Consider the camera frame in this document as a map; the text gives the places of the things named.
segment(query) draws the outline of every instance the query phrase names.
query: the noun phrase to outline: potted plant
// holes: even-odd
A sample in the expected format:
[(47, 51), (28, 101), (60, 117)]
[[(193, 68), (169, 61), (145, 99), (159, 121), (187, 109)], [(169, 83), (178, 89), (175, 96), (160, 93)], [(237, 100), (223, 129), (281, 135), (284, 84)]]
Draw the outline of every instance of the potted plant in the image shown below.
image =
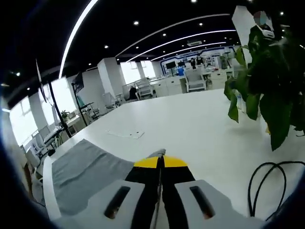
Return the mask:
[[(256, 120), (260, 109), (269, 128), (272, 150), (284, 142), (290, 125), (305, 134), (305, 51), (300, 44), (287, 31), (280, 40), (269, 39), (254, 26), (248, 46), (236, 52), (244, 70), (225, 83), (224, 94), (231, 101), (229, 117), (238, 122), (237, 90), (249, 118)], [(248, 67), (242, 49), (248, 49), (252, 57)]]
[(66, 112), (66, 110), (63, 110), (61, 112), (61, 116), (62, 116), (62, 119), (66, 122), (68, 120), (69, 112)]

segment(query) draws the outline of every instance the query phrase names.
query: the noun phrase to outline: small white card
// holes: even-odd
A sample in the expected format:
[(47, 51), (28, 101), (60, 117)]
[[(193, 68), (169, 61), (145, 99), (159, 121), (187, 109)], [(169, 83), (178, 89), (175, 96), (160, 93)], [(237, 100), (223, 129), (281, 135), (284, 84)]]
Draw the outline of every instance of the small white card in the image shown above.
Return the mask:
[(140, 138), (144, 132), (143, 131), (128, 131), (128, 130), (123, 130), (123, 131), (113, 131), (113, 130), (107, 130), (106, 133), (118, 137), (126, 137), (126, 138), (132, 138), (132, 139), (138, 139)]

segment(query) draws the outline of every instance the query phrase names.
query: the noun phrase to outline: black pole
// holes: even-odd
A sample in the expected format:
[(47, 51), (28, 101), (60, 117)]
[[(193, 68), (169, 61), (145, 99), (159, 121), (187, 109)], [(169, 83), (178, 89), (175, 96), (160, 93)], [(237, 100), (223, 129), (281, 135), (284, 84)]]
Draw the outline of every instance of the black pole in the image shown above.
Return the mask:
[(54, 93), (53, 93), (53, 88), (52, 88), (51, 81), (48, 81), (48, 84), (49, 84), (50, 93), (51, 93), (52, 100), (53, 100), (53, 103), (54, 103), (56, 112), (57, 112), (57, 114), (58, 114), (58, 117), (59, 117), (59, 119), (60, 119), (60, 121), (61, 121), (61, 124), (62, 124), (64, 130), (66, 131), (68, 137), (71, 138), (72, 136), (71, 136), (71, 134), (70, 134), (70, 132), (69, 132), (69, 130), (68, 130), (68, 126), (67, 126), (67, 124), (65, 123), (65, 121), (63, 120), (63, 118), (62, 118), (62, 116), (61, 116), (61, 113), (60, 113), (60, 111), (59, 111), (59, 109), (58, 109), (58, 106), (57, 106), (57, 103), (56, 103), (56, 100), (55, 100), (55, 96), (54, 96)]
[(75, 100), (76, 100), (76, 103), (77, 103), (77, 106), (78, 106), (78, 110), (79, 110), (79, 112), (80, 112), (80, 114), (81, 114), (81, 117), (82, 117), (82, 119), (83, 119), (85, 125), (88, 126), (87, 123), (86, 123), (85, 117), (84, 117), (84, 115), (83, 115), (82, 112), (81, 112), (81, 106), (80, 106), (80, 103), (79, 103), (79, 101), (78, 101), (78, 99), (77, 99), (77, 94), (76, 94), (76, 91), (75, 91), (75, 89), (74, 89), (74, 86), (75, 86), (75, 84), (72, 83), (73, 93), (74, 93), (74, 97), (75, 97)]

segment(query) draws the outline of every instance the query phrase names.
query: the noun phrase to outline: person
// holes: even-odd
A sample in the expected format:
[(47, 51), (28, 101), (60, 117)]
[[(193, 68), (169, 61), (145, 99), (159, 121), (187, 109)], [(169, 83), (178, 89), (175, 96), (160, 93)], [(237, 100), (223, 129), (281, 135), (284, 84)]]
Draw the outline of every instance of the person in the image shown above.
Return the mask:
[(197, 62), (197, 65), (203, 64), (203, 58), (200, 56), (200, 54), (197, 55), (196, 62)]
[(129, 100), (140, 100), (139, 95), (137, 93), (137, 89), (133, 86), (131, 86), (129, 90)]
[(194, 58), (191, 59), (191, 66), (193, 67), (193, 69), (196, 69), (196, 61)]
[(179, 66), (177, 71), (178, 71), (178, 76), (184, 76), (184, 68), (182, 66)]

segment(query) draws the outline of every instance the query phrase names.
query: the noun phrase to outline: black ceiling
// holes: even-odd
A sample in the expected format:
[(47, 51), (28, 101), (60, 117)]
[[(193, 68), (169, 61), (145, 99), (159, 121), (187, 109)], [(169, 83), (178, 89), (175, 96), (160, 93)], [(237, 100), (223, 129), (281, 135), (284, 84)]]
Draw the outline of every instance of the black ceiling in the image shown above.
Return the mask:
[[(36, 76), (35, 59), (41, 72), (59, 66), (69, 35), (89, 0), (26, 0), (9, 1), (10, 23), (5, 24), (5, 70), (4, 82), (10, 85), (11, 93), (21, 84)], [(126, 61), (152, 47), (188, 35), (234, 29), (231, 17), (236, 5), (245, 5), (251, 13), (265, 10), (275, 23), (292, 23), (295, 15), (289, 10), (292, 2), (278, 0), (99, 0), (79, 28), (67, 62), (71, 73), (89, 68), (105, 57), (114, 57), (141, 38), (177, 22), (204, 15), (228, 13), (230, 16), (210, 17), (186, 22), (155, 34), (123, 52), (118, 58)], [(223, 42), (232, 45), (238, 42), (236, 32), (209, 34), (195, 37), (206, 43)], [(136, 61), (158, 57), (182, 48), (187, 40), (166, 45)]]

